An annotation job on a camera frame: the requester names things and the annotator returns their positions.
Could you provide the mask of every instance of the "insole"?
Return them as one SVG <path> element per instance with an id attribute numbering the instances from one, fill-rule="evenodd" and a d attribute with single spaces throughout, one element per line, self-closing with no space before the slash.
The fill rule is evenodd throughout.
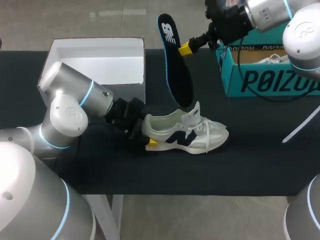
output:
<path id="1" fill-rule="evenodd" d="M 172 17 L 166 13 L 158 17 L 158 30 L 162 38 L 166 81 L 174 100 L 183 108 L 194 99 L 194 88 L 184 57 L 180 55 L 179 33 Z"/>

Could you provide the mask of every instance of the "shoe box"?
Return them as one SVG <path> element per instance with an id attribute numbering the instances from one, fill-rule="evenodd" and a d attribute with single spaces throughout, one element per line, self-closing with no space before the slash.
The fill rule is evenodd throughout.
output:
<path id="1" fill-rule="evenodd" d="M 88 37 L 55 39 L 47 55 L 40 80 L 56 61 L 61 61 L 117 98 L 145 102 L 145 43 L 138 37 Z M 48 97 L 40 91 L 45 104 Z"/>
<path id="2" fill-rule="evenodd" d="M 271 55 L 287 55 L 283 47 L 272 50 L 240 51 L 241 78 L 238 68 L 238 50 L 221 45 L 216 50 L 217 62 L 225 94 L 228 97 L 255 97 L 248 86 L 262 96 L 299 96 L 315 89 L 310 95 L 320 95 L 320 83 L 297 75 L 289 62 L 257 63 Z"/>

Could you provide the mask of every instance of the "black table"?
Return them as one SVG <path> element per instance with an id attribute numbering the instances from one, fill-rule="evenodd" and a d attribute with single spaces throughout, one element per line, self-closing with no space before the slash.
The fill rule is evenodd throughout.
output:
<path id="1" fill-rule="evenodd" d="M 46 107 L 37 83 L 46 56 L 0 52 L 0 127 L 42 122 Z M 77 143 L 59 157 L 57 174 L 81 194 L 292 196 L 320 173 L 320 114 L 282 144 L 318 107 L 320 97 L 290 103 L 228 98 L 214 52 L 203 49 L 186 62 L 201 114 L 230 130 L 226 147 L 202 155 L 144 152 L 120 132 L 93 124 L 83 134 L 76 159 Z M 155 115 L 178 107 L 167 89 L 162 49 L 146 51 L 146 101 L 146 110 Z"/>

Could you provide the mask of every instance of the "n logo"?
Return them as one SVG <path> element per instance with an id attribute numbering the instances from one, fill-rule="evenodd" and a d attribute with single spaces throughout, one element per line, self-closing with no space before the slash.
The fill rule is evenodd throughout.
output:
<path id="1" fill-rule="evenodd" d="M 165 34 L 165 40 L 167 42 L 172 43 L 172 44 L 176 44 L 176 40 L 174 39 L 174 32 L 172 31 L 172 27 L 170 26 L 170 24 L 169 23 L 167 23 L 167 24 L 162 23 L 161 26 L 162 26 L 162 30 Z"/>
<path id="2" fill-rule="evenodd" d="M 166 140 L 166 142 L 168 144 L 172 144 L 176 141 L 179 145 L 189 146 L 193 142 L 193 140 L 196 139 L 197 134 L 194 130 L 192 130 L 192 132 L 188 135 L 187 138 L 186 134 L 187 133 L 185 131 L 176 131 Z"/>

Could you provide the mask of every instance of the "concrete floor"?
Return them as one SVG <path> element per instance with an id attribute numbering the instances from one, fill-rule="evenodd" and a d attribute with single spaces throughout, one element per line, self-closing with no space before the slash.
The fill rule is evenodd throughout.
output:
<path id="1" fill-rule="evenodd" d="M 2 50 L 49 50 L 53 39 L 144 37 L 162 48 L 157 16 L 181 42 L 208 29 L 204 0 L 0 0 Z M 124 197 L 123 240 L 284 240 L 286 197 Z"/>

